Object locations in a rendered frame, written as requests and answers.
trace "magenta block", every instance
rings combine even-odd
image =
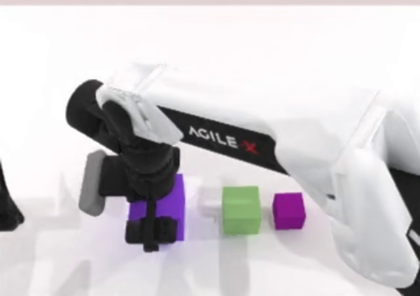
[[[276,230],[301,229],[306,213],[301,193],[274,194],[272,204]]]
[[[129,220],[137,221],[146,215],[146,202],[136,201],[130,204]],[[184,240],[185,193],[184,179],[181,174],[175,176],[175,185],[167,196],[156,203],[156,217],[171,217],[178,221],[177,241]]]

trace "white table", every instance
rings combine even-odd
[[[418,86],[419,37],[415,8],[1,8],[0,155],[26,222],[0,234],[0,295],[397,296],[341,262],[308,197],[303,230],[273,231],[273,194],[302,191],[292,179],[184,144],[186,241],[153,254],[125,244],[123,199],[99,218],[78,211],[86,155],[100,146],[64,115],[81,82],[139,57],[256,88]],[[259,235],[220,235],[223,184],[260,187]]]

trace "logo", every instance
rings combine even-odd
[[[230,135],[221,135],[218,132],[209,131],[203,128],[195,129],[192,126],[190,126],[190,131],[188,134],[194,135],[195,137],[202,138],[204,140],[211,140],[212,142],[216,142],[217,144],[224,146],[229,146],[231,148],[243,148],[248,153],[259,155],[257,151],[257,144],[248,142],[247,140],[243,140],[240,142],[240,144],[238,144],[238,140]]]

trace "green block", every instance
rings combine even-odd
[[[222,196],[223,232],[258,234],[261,203],[257,186],[226,186]]]

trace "white robotic arm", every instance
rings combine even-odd
[[[140,137],[290,175],[331,217],[344,262],[397,289],[419,273],[419,99],[357,87],[231,87],[142,64],[96,92],[100,106],[113,100],[128,111]]]

